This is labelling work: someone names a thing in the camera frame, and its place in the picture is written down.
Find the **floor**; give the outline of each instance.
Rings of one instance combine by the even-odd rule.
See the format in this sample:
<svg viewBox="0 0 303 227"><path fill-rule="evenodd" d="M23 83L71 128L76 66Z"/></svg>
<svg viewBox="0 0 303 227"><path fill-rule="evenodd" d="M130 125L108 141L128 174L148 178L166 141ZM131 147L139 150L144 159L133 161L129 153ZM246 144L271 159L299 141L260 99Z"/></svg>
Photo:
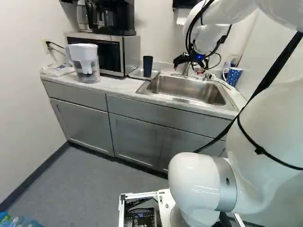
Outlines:
<svg viewBox="0 0 303 227"><path fill-rule="evenodd" d="M116 227L119 194L167 187L165 179L68 148L9 213L46 227Z"/></svg>

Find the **countertop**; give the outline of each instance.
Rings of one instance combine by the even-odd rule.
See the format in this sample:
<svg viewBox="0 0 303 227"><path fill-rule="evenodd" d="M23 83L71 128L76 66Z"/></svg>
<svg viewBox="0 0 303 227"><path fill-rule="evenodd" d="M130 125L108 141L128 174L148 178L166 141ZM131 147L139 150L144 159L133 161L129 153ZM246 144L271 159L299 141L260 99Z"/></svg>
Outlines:
<svg viewBox="0 0 303 227"><path fill-rule="evenodd" d="M84 84L79 82L78 76L76 73L70 73L61 77L52 77L48 75L41 75L42 80L64 84L72 87L82 88L86 90L91 90L95 92L104 93L107 95L128 98L132 100L142 101L151 104L157 104L167 107L172 107L180 110L191 111L194 113L201 113L210 116L220 117L232 120L245 104L246 100L241 95L241 93L230 91L223 86L227 91L234 104L236 104L237 111L229 111L220 109L217 107L208 107L208 106L197 106L187 103L181 103L173 100L162 100L156 97L137 94L136 91L138 88L145 82L143 80L131 79L131 78L119 78L119 77L104 77L101 76L99 82L95 84Z"/></svg>

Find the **paper towel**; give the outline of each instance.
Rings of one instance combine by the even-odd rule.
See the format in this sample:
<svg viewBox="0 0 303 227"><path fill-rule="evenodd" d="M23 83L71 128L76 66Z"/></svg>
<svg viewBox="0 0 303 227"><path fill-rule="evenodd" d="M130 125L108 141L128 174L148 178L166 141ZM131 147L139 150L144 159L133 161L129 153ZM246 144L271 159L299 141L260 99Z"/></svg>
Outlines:
<svg viewBox="0 0 303 227"><path fill-rule="evenodd" d="M178 9L177 10L177 25L184 25L191 9Z"/></svg>

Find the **polka dot cup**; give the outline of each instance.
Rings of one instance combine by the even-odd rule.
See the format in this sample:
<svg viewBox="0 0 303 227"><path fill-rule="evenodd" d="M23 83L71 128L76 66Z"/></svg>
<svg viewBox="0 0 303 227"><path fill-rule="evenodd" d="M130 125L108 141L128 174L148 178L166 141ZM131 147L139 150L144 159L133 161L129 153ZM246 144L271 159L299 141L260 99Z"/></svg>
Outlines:
<svg viewBox="0 0 303 227"><path fill-rule="evenodd" d="M236 86L236 83L238 82L238 79L240 78L242 72L243 69L230 67L226 82L233 87Z"/></svg>

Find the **stainless steel sink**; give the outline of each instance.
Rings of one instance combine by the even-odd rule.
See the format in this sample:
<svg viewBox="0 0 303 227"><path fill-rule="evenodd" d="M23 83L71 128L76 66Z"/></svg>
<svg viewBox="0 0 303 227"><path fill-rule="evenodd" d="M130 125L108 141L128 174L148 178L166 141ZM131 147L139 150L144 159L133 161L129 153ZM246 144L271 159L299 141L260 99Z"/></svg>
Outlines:
<svg viewBox="0 0 303 227"><path fill-rule="evenodd" d="M136 93L193 105L236 110L222 85L212 80L160 74L151 82L144 82Z"/></svg>

